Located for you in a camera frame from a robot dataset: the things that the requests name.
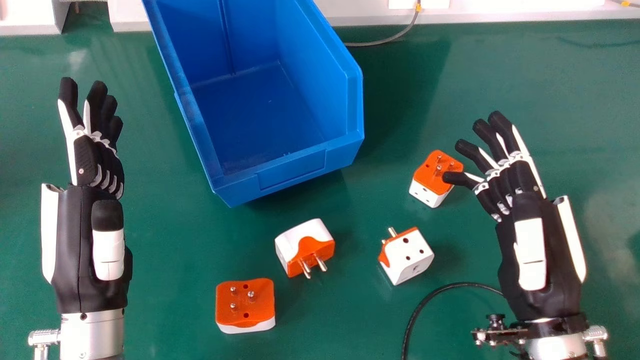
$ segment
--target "blue bin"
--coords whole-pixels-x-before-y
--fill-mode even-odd
[[[228,206],[346,167],[362,71],[312,0],[143,0],[209,184]]]

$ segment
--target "green surface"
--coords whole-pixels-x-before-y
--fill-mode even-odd
[[[497,284],[492,220],[473,196],[457,188],[432,210],[407,194],[430,151],[453,154],[494,109],[519,126],[549,195],[572,198],[589,318],[609,328],[614,359],[640,357],[640,22],[420,26],[398,43],[354,50],[366,139],[353,166],[234,209],[209,189],[152,35],[113,34],[104,9],[86,7],[65,30],[0,38],[0,359],[29,358],[28,332],[59,326],[40,269],[39,205],[40,183],[68,181],[55,105],[61,76],[82,94],[105,81],[125,121],[129,359],[399,358],[427,292],[452,281]],[[339,33],[368,40],[393,30]],[[314,217],[334,235],[335,257],[311,281],[288,279],[273,239]],[[427,272],[395,288],[376,262],[388,225],[419,226],[436,254]],[[275,281],[276,327],[222,334],[215,286],[255,277]],[[487,293],[434,300],[410,359],[510,359],[471,342],[469,330],[492,311],[508,308]]]

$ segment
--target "plug pin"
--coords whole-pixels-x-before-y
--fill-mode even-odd
[[[316,257],[316,261],[318,262],[318,266],[320,266],[320,270],[322,270],[322,272],[325,272],[326,271],[326,264],[324,263],[324,261],[322,261],[322,259],[318,255],[316,255],[316,254],[314,254],[314,255]]]
[[[306,262],[300,261],[300,265],[302,265],[302,272],[305,273],[305,277],[307,279],[311,279],[311,269],[307,265]]]

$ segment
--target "plug adapter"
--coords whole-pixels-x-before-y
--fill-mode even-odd
[[[463,168],[462,163],[436,150],[413,174],[409,193],[425,205],[436,208],[453,189],[453,185],[442,181],[442,174],[447,171],[461,172]]]
[[[316,218],[304,222],[280,234],[276,240],[276,254],[287,273],[294,277],[304,273],[311,279],[311,268],[327,270],[324,263],[333,256],[335,241],[322,220]]]
[[[391,238],[382,240],[378,261],[391,283],[398,285],[427,270],[435,255],[417,227],[401,234],[393,227],[388,230]]]
[[[216,324],[226,334],[265,331],[276,325],[273,281],[225,281],[216,287]]]

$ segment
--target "robotic hand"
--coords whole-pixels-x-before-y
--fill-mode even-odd
[[[521,359],[563,360],[587,358],[585,342],[593,342],[594,359],[607,359],[606,330],[589,328],[580,310],[586,263],[568,197],[547,199],[518,130],[499,111],[489,115],[488,123],[477,120],[473,130],[493,157],[463,139],[456,150],[485,178],[446,172],[443,180],[472,190],[497,222],[498,280],[517,319],[507,328],[504,315],[488,316],[489,328],[472,332],[476,344],[511,343]]]
[[[71,78],[60,81],[58,110],[67,138],[71,184],[42,185],[42,273],[56,293],[60,329],[33,331],[35,359],[47,359],[60,344],[60,359],[121,358],[124,307],[132,255],[124,241],[118,201],[124,172],[116,151],[122,130],[118,103],[106,85],[94,82],[83,117]]]

